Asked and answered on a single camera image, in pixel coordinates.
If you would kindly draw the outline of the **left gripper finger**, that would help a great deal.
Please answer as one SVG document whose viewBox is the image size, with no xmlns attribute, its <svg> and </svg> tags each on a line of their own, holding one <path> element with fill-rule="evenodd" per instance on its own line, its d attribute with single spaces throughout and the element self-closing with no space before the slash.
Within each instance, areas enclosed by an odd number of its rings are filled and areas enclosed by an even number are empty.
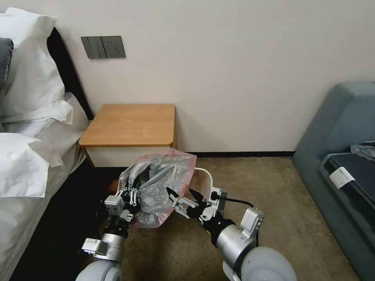
<svg viewBox="0 0 375 281">
<path fill-rule="evenodd" d="M 120 196 L 123 200 L 130 200 L 131 187 L 129 186 L 128 179 L 119 179 L 117 196 Z"/>
<path fill-rule="evenodd" d="M 136 207 L 138 205 L 138 188 L 139 188 L 139 178 L 135 178 L 132 184 L 132 187 L 129 187 L 130 195 L 129 195 L 129 205 L 132 207 Z"/>
</svg>

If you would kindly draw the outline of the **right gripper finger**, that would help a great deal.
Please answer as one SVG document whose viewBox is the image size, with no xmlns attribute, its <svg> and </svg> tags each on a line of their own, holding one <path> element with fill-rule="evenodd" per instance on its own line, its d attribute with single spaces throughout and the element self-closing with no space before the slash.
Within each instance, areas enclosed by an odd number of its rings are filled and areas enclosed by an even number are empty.
<svg viewBox="0 0 375 281">
<path fill-rule="evenodd" d="M 196 202 L 186 198 L 180 197 L 174 190 L 166 187 L 169 199 L 172 201 L 172 208 L 187 219 L 192 218 L 192 209 L 196 208 Z"/>
<path fill-rule="evenodd" d="M 189 189 L 190 194 L 194 198 L 194 206 L 188 206 L 188 209 L 205 209 L 210 206 L 207 199 L 198 191 Z"/>
</svg>

